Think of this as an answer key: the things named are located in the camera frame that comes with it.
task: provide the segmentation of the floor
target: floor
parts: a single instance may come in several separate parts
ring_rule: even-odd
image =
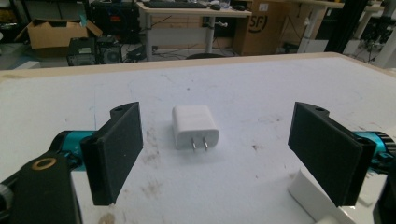
[[[122,58],[126,59],[128,52],[137,49],[141,44],[136,45],[123,45],[122,46]],[[11,70],[18,68],[27,62],[39,62],[42,68],[48,67],[65,67],[68,66],[65,57],[61,58],[39,58],[35,52],[30,49],[28,45],[22,43],[7,43],[0,44],[0,50],[2,54],[0,56],[0,70]],[[357,59],[365,63],[373,63],[375,56],[380,51],[380,48],[372,48],[368,50],[367,47],[361,45],[353,55],[348,55],[351,58]],[[186,57],[196,54],[203,53],[203,49],[157,49],[153,53],[153,61],[173,61],[173,60],[184,60]],[[231,49],[213,49],[213,53],[224,55],[226,57],[237,57]],[[141,60],[137,63],[144,63],[146,60]]]

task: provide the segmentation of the computer tower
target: computer tower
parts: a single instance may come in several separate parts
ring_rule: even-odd
[[[122,63],[120,44],[114,36],[101,36],[96,40],[98,59],[101,64]]]
[[[93,23],[104,35],[130,35],[140,31],[139,9],[134,2],[91,2]]]
[[[97,64],[95,39],[92,37],[71,38],[67,63],[69,66]]]

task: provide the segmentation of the open cardboard box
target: open cardboard box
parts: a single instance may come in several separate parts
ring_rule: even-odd
[[[26,32],[30,44],[39,57],[63,57],[67,55],[70,39],[102,35],[102,30],[91,21],[82,27],[79,21],[33,20],[16,37],[19,39]]]

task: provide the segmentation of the plug prong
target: plug prong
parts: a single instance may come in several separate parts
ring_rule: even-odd
[[[197,146],[195,145],[194,139],[193,139],[193,138],[191,139],[191,143],[192,143],[192,149],[194,149],[194,151],[195,151],[195,149],[197,148]]]
[[[207,149],[209,148],[209,146],[207,145],[206,139],[203,138],[202,140],[204,141],[205,150],[207,151]]]

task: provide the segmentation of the table top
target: table top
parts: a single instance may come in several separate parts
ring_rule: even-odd
[[[115,205],[92,205],[73,172],[84,223],[312,223],[287,186],[303,165],[288,147],[296,101],[349,130],[396,127],[396,78],[335,53],[0,72],[0,179],[63,130],[97,130],[140,102],[144,148]],[[175,105],[208,105],[220,131],[207,152],[177,150]]]
[[[208,8],[150,8],[139,2],[137,5],[148,14],[173,14],[173,15],[197,15],[206,17],[241,17],[251,16],[249,11],[236,11],[222,8],[220,11]]]

